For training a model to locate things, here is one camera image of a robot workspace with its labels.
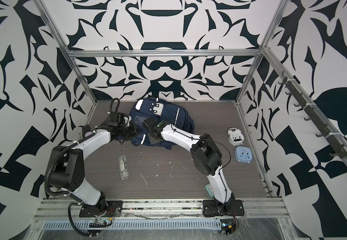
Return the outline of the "navy blue student backpack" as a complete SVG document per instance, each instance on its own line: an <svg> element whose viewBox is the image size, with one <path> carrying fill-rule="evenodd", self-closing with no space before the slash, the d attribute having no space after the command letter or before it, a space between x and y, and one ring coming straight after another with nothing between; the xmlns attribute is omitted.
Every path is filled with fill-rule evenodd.
<svg viewBox="0 0 347 240"><path fill-rule="evenodd" d="M134 146L163 147L171 150L175 144L168 141L153 144L148 137L148 130L142 125L148 117L153 118L158 123L167 121L178 129L188 133L194 133L195 123L187 110L176 104L167 102L159 98L146 98L138 100L130 110L131 122L135 124L140 134L131 139Z"/></svg>

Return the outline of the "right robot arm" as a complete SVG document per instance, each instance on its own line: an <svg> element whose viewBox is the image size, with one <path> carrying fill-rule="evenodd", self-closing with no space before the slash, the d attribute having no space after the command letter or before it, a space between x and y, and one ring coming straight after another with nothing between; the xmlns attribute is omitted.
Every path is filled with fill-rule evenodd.
<svg viewBox="0 0 347 240"><path fill-rule="evenodd" d="M197 170L207 176L215 200L226 211L232 207L235 196L223 173L223 155L210 135L194 135L167 121L157 122L152 117L144 120L142 125L149 131L150 140L171 142L189 151Z"/></svg>

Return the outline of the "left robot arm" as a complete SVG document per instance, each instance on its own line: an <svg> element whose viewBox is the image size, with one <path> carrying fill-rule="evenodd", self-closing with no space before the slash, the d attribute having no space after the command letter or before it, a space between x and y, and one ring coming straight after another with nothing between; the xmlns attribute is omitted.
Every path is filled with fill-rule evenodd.
<svg viewBox="0 0 347 240"><path fill-rule="evenodd" d="M138 135L131 116L110 112L107 119L94 130L68 146L52 149L44 175L44 189L49 196L69 196L78 205L104 212L105 194L85 179L85 159L100 147L113 140L127 141Z"/></svg>

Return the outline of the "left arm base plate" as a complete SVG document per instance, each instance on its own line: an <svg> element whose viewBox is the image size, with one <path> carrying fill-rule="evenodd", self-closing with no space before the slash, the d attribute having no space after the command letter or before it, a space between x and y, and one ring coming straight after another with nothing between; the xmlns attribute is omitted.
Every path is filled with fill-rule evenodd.
<svg viewBox="0 0 347 240"><path fill-rule="evenodd" d="M80 218L111 218L118 217L122 212L123 201L103 201L94 206L83 204L79 213Z"/></svg>

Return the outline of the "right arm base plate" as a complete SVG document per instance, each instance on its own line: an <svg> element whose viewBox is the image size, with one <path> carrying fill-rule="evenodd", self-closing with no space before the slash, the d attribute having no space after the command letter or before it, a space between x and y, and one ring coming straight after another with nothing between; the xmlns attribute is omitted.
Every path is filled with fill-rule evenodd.
<svg viewBox="0 0 347 240"><path fill-rule="evenodd" d="M241 217L244 215L245 210L241 200L234 200L228 208L217 200L203 200L203 216L206 218L221 216Z"/></svg>

